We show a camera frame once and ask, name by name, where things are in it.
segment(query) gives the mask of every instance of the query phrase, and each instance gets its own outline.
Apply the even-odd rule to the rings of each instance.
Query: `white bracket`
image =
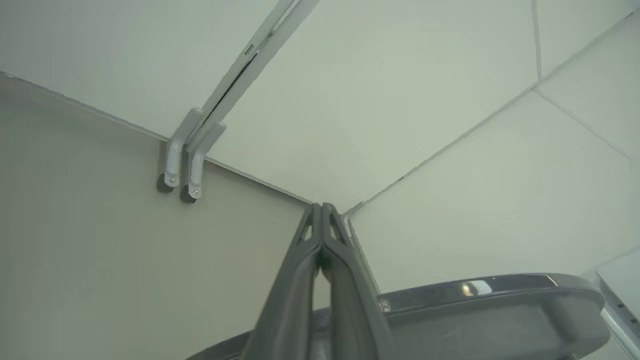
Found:
[[[207,153],[227,129],[224,122],[216,122],[207,136],[192,152],[189,152],[187,171],[188,184],[182,188],[180,199],[184,202],[195,202],[202,196],[202,167]]]
[[[182,149],[184,148],[187,138],[191,135],[196,125],[202,120],[203,116],[204,114],[200,108],[189,110],[187,116],[167,142],[164,172],[160,175],[157,182],[159,191],[169,193],[180,185]]]
[[[186,149],[188,183],[182,187],[180,199],[193,203],[202,196],[204,159],[226,129],[222,120],[317,2],[279,0],[202,109],[192,109],[169,139],[164,173],[157,181],[160,192],[168,193],[178,187],[182,151]]]

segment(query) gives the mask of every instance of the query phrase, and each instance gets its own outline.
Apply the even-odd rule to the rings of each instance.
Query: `ceiling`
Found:
[[[275,0],[7,0],[0,70],[169,137]],[[624,0],[321,0],[209,156],[346,211],[549,75]]]

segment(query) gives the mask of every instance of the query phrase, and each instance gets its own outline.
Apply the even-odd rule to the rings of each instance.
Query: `wall seam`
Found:
[[[552,106],[556,107],[558,110],[563,112],[565,115],[569,116],[574,121],[576,121],[578,124],[580,124],[582,127],[587,129],[590,133],[592,133],[597,138],[599,138],[600,140],[605,142],[610,148],[614,149],[615,151],[620,153],[622,156],[624,156],[627,159],[629,159],[629,161],[633,162],[633,155],[631,155],[631,153],[628,153],[627,151],[624,151],[624,150],[620,149],[618,146],[614,145],[612,143],[612,141],[610,141],[609,139],[607,139],[606,137],[604,137],[602,135],[599,135],[596,131],[594,131],[591,128],[591,126],[589,126],[589,124],[587,124],[586,122],[582,121],[582,119],[580,119],[580,117],[578,117],[578,115],[574,114],[571,110],[565,108],[564,106],[560,105],[557,101],[551,99],[544,92],[542,92],[542,90],[540,90],[539,88],[534,88],[532,91],[534,93],[538,94],[538,96],[540,96],[544,101],[546,101],[549,104],[551,104]]]
[[[618,29],[621,24],[624,22],[624,20],[628,19],[629,16],[633,15],[633,12],[631,12],[631,14],[629,14],[628,16],[626,16],[624,19],[620,19],[616,24],[614,24],[611,28],[603,31],[601,34],[599,34],[597,37],[595,37],[594,39],[592,39],[592,41],[590,41],[587,45],[585,45],[582,49],[580,49],[579,51],[577,51],[576,53],[574,53],[573,55],[569,56],[564,62],[562,62],[560,65],[556,66],[553,70],[551,70],[547,75],[543,76],[541,79],[537,80],[535,83],[533,83],[531,86],[529,86],[526,90],[524,90],[522,93],[518,94],[516,97],[514,97],[512,100],[510,100],[509,102],[507,102],[503,107],[501,107],[500,109],[498,109],[497,111],[493,112],[491,115],[489,115],[488,117],[486,117],[484,120],[480,121],[478,124],[476,124],[474,127],[471,127],[469,130],[465,131],[462,135],[460,135],[459,137],[457,137],[456,139],[454,139],[452,142],[448,143],[447,145],[443,146],[440,150],[438,150],[437,152],[435,152],[433,155],[431,155],[429,158],[427,158],[426,160],[424,160],[423,162],[421,162],[420,164],[418,164],[416,167],[414,167],[413,169],[409,170],[405,175],[401,176],[398,180],[394,181],[393,183],[389,184],[387,187],[385,187],[384,189],[380,190],[378,193],[376,193],[375,195],[373,195],[372,197],[370,197],[369,199],[362,201],[358,204],[356,204],[356,206],[353,206],[351,209],[348,210],[348,212],[350,213],[351,218],[353,218],[355,216],[355,214],[357,213],[357,211],[359,211],[360,209],[363,208],[363,205],[366,205],[368,203],[370,203],[371,201],[373,201],[375,198],[377,198],[378,196],[380,196],[382,193],[385,193],[386,191],[388,191],[391,187],[393,187],[395,184],[397,184],[398,182],[400,182],[400,180],[404,179],[405,177],[411,175],[412,173],[414,173],[418,168],[424,166],[426,163],[428,163],[429,161],[431,161],[433,158],[437,157],[438,155],[440,155],[441,153],[443,153],[444,151],[446,151],[448,148],[452,147],[453,145],[455,145],[456,143],[458,143],[460,140],[462,140],[464,137],[466,137],[467,135],[469,135],[471,132],[473,132],[474,130],[476,130],[477,128],[479,128],[480,126],[484,125],[485,123],[487,123],[489,120],[491,120],[491,118],[493,118],[494,116],[496,116],[498,113],[500,113],[502,110],[504,110],[505,108],[507,108],[509,105],[513,104],[515,101],[517,101],[519,98],[523,97],[527,92],[534,90],[535,88],[537,88],[538,85],[540,85],[541,83],[543,83],[544,81],[554,77],[558,72],[562,71],[567,65],[573,63],[574,61],[576,61],[577,59],[579,59],[582,55],[584,55],[587,51],[589,51],[593,46],[595,46],[597,43],[599,43],[600,41],[602,41],[602,39],[604,37],[606,37],[609,33],[612,33],[613,31],[615,31],[616,29]],[[624,155],[626,158],[631,159],[631,157],[626,153],[626,152],[621,152],[619,149],[615,148],[614,149],[618,152],[620,152],[620,154]]]
[[[538,81],[542,80],[542,50],[540,46],[540,20],[538,18],[538,0],[531,0],[531,15],[533,18],[533,40],[536,43],[536,69]]]
[[[97,108],[94,108],[93,106],[87,105],[83,102],[80,102],[78,100],[72,99],[70,97],[64,96],[63,94],[59,93],[59,92],[55,92],[51,89],[48,89],[44,86],[40,86],[37,84],[34,84],[28,80],[25,79],[21,79],[18,78],[17,76],[14,76],[12,74],[9,74],[7,72],[3,72],[0,71],[0,90],[2,89],[6,89],[9,92],[15,93],[18,96],[21,97],[30,97],[32,100],[34,101],[38,101],[44,104],[56,104],[56,105],[60,105],[60,104],[66,104],[67,106],[72,107],[73,109],[75,109],[76,111],[81,111],[85,114],[87,114],[87,116],[93,116],[93,117],[98,117],[100,119],[104,119],[104,120],[108,120],[111,122],[114,122],[118,125],[121,126],[126,126],[129,129],[133,129],[133,130],[137,130],[142,132],[145,135],[151,136],[152,138],[156,138],[162,142],[166,142],[168,140],[167,137],[162,136],[158,133],[155,133],[153,131],[150,131],[148,129],[145,129],[144,127],[141,127],[139,125],[133,124],[132,122],[126,121],[124,119],[121,119],[119,117],[116,117],[110,113],[107,113],[105,111],[99,110]],[[308,199],[305,199],[303,197],[300,197],[292,192],[289,192],[287,190],[284,190],[282,188],[279,188],[275,185],[269,184],[266,181],[260,180],[257,177],[247,174],[246,172],[243,172],[239,169],[236,169],[230,165],[227,165],[225,163],[222,163],[220,161],[217,161],[209,156],[206,157],[206,159],[208,162],[213,163],[219,167],[225,168],[235,174],[238,174],[240,176],[246,177],[249,180],[255,181],[256,183],[259,183],[263,186],[266,186],[268,188],[274,189],[277,192],[283,193],[284,195],[287,195],[289,197],[292,197],[293,199],[296,199],[298,201],[302,201],[304,203],[307,204],[311,204],[312,202],[309,201]]]

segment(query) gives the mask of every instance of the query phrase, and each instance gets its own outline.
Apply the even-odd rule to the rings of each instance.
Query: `white wall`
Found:
[[[209,156],[344,212],[535,81],[530,0],[321,0]]]
[[[169,137],[277,0],[2,0],[0,71]]]
[[[629,0],[536,0],[541,75],[548,75],[633,9]]]
[[[183,359],[253,327],[302,203],[208,166],[183,204],[159,141],[1,79],[0,358]]]
[[[535,89],[549,101],[528,93],[357,212],[381,291],[580,275],[638,245],[638,38],[633,15]]]

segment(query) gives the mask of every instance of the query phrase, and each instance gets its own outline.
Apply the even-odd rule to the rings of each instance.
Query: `gray plastic object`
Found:
[[[241,359],[309,359],[313,283],[322,268],[331,282],[332,359],[396,360],[387,322],[355,254],[333,205],[311,205]]]
[[[579,277],[482,277],[376,298],[350,244],[335,208],[314,204],[255,330],[188,360],[565,360],[609,340],[603,297]],[[318,267],[331,281],[332,302],[312,313]]]

